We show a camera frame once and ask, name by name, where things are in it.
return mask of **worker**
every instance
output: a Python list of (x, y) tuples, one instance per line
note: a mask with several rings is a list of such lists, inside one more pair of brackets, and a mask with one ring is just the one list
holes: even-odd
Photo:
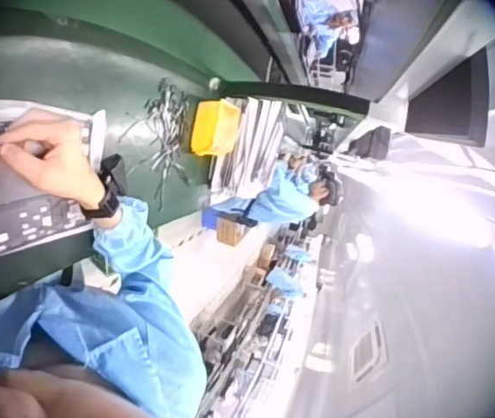
[(285, 178), (290, 179), (303, 194), (309, 194), (309, 185), (317, 181), (317, 173), (312, 165), (306, 164), (303, 156), (291, 155), (288, 161), (279, 161), (275, 176), (279, 170), (285, 170)]
[(326, 182), (315, 180), (309, 184), (296, 184), (292, 170), (298, 165), (286, 165), (280, 161), (275, 168), (271, 185), (260, 192), (255, 199), (233, 197), (212, 208), (219, 212), (238, 214), (248, 220), (247, 225), (256, 222), (282, 224), (299, 222), (319, 209), (319, 202), (327, 197)]
[(356, 10), (339, 11), (333, 4), (323, 1), (308, 1), (303, 6), (302, 32), (315, 40), (319, 58), (325, 58), (343, 30), (358, 25)]
[[(55, 273), (0, 300), (0, 418), (194, 417), (207, 374), (170, 295), (173, 257), (147, 225), (147, 205), (116, 199), (99, 180), (81, 131), (69, 118), (27, 118), (0, 135), (0, 158), (81, 205), (121, 289), (62, 287)], [(29, 139), (49, 150), (42, 159), (20, 146)]]

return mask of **yellow plastic container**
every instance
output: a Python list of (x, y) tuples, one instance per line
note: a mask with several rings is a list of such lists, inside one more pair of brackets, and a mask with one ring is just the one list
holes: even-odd
[(241, 109), (226, 100), (201, 102), (195, 114), (192, 151), (222, 156), (234, 149), (240, 129)]

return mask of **black watch strap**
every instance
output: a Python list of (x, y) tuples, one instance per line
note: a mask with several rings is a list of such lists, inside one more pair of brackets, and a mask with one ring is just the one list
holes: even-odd
[(119, 200), (110, 187), (105, 185), (105, 196), (98, 202), (98, 209), (87, 210), (81, 206), (81, 212), (87, 219), (111, 218), (119, 208)]

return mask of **green workbench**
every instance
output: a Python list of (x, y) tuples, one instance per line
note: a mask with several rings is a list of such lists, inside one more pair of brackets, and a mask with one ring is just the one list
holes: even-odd
[[(256, 80), (222, 40), (170, 1), (0, 1), (0, 99), (86, 113), (106, 109), (105, 155), (121, 154), (126, 168), (159, 150), (159, 145), (149, 145), (152, 134), (140, 125), (120, 143), (117, 138), (146, 115), (144, 104), (157, 97), (160, 80), (190, 96), (187, 122), (192, 125), (196, 104), (210, 98), (208, 82), (215, 76)], [(188, 141), (179, 162), (192, 184), (171, 175), (162, 211), (154, 201), (161, 173), (141, 166), (128, 177), (129, 194), (149, 203), (152, 228), (207, 205), (210, 160), (190, 153)], [(92, 237), (82, 235), (55, 248), (40, 246), (3, 257), (0, 294), (91, 255)], [(52, 251), (57, 264), (43, 265)], [(17, 283), (4, 281), (17, 269), (24, 271)]]

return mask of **brown box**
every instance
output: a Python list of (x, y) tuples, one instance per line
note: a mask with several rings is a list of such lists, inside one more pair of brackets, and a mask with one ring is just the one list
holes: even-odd
[(257, 266), (260, 268), (268, 269), (268, 265), (271, 263), (273, 256), (275, 255), (276, 246), (273, 244), (265, 244), (259, 254), (257, 260)]
[(267, 270), (265, 270), (264, 268), (254, 267), (254, 275), (251, 278), (251, 284), (260, 286), (266, 275)]
[(249, 228), (231, 219), (219, 218), (216, 224), (216, 239), (229, 246), (237, 246), (246, 236)]

